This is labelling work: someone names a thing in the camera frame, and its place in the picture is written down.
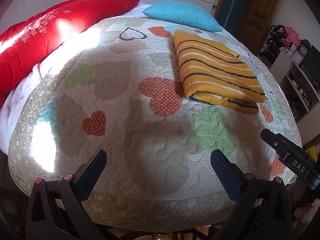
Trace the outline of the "yellow striped knit sweater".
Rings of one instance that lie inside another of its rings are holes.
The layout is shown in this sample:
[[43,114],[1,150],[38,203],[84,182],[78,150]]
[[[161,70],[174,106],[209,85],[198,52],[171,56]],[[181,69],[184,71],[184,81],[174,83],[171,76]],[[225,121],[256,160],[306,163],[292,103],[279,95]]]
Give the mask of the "yellow striped knit sweater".
[[258,114],[266,96],[240,55],[220,42],[177,29],[174,45],[185,96],[193,101]]

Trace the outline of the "pink clothes pile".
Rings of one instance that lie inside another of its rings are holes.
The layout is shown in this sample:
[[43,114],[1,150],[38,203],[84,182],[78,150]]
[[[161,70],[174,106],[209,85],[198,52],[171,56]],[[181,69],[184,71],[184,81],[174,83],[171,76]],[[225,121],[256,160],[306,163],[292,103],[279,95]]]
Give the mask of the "pink clothes pile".
[[300,38],[294,29],[291,27],[285,27],[285,31],[287,33],[287,38],[285,39],[286,43],[292,43],[298,47],[300,45]]

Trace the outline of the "yellow package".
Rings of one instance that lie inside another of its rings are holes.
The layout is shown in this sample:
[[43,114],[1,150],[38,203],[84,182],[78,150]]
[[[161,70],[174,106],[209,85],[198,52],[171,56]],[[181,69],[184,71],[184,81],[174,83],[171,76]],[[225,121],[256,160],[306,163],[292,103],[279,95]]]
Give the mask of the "yellow package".
[[318,158],[318,153],[317,153],[317,150],[316,150],[316,147],[315,145],[312,145],[311,147],[309,147],[307,150],[306,150],[306,153],[313,159],[313,160],[317,160]]

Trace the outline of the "cluttered white shelf unit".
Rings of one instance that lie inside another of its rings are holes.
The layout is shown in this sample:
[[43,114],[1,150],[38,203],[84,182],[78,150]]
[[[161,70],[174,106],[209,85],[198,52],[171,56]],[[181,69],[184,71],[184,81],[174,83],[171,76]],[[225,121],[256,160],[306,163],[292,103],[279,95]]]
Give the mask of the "cluttered white shelf unit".
[[[286,43],[285,26],[273,25],[258,58],[263,61],[285,94],[298,126],[304,148],[319,145],[319,81],[312,67],[319,64],[319,51],[306,39],[297,47]],[[304,60],[296,64],[291,56],[299,51]]]

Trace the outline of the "small white alarm clock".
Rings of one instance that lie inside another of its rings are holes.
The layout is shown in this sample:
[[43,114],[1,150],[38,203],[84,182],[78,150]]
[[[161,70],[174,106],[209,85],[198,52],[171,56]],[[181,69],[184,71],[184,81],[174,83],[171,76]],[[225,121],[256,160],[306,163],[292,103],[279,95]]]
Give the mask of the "small white alarm clock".
[[299,51],[295,51],[292,54],[291,59],[299,65],[304,60],[304,56]]

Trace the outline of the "heart patterned quilted bedspread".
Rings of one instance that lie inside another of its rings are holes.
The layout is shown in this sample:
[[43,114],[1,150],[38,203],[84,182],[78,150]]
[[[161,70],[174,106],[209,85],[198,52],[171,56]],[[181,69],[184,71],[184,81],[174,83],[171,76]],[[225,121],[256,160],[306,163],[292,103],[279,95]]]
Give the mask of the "heart patterned quilted bedspread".
[[[266,95],[258,114],[192,101],[180,63],[238,56]],[[84,208],[97,223],[169,232],[224,220],[234,203],[210,164],[220,149],[259,179],[295,174],[260,138],[268,128],[301,138],[280,87],[242,43],[222,34],[142,17],[107,18],[74,36],[40,64],[42,81],[26,100],[8,156],[25,194],[35,179],[73,173],[99,149],[107,165]]]

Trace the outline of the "brown wooden door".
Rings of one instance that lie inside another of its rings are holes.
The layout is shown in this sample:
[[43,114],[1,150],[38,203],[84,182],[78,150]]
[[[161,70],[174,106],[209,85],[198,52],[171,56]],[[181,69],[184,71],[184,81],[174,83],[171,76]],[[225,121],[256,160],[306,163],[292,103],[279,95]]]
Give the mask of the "brown wooden door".
[[219,0],[214,12],[217,22],[258,55],[267,39],[279,0]]

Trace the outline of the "red embroidered duvet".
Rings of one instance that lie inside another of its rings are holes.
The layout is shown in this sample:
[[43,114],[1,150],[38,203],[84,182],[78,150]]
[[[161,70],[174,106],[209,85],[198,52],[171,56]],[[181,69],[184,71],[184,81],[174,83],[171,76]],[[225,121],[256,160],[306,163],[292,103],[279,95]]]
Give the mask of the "red embroidered duvet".
[[9,27],[1,34],[1,103],[67,38],[104,18],[133,9],[140,0],[68,0]]

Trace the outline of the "turquoise knit pillow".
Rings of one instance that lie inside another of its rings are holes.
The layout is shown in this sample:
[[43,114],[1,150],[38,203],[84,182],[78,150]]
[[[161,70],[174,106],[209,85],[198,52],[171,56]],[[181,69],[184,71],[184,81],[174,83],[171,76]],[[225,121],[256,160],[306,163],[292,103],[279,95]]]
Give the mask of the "turquoise knit pillow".
[[222,27],[207,11],[187,2],[161,1],[142,11],[149,18],[182,24],[209,32],[221,32]]

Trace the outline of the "white upholstered headboard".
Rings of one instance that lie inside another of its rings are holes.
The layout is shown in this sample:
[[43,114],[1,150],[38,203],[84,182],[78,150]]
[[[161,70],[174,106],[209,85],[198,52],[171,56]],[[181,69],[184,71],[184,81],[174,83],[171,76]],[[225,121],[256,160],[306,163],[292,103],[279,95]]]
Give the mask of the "white upholstered headboard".
[[1,14],[1,33],[64,0],[12,0]]

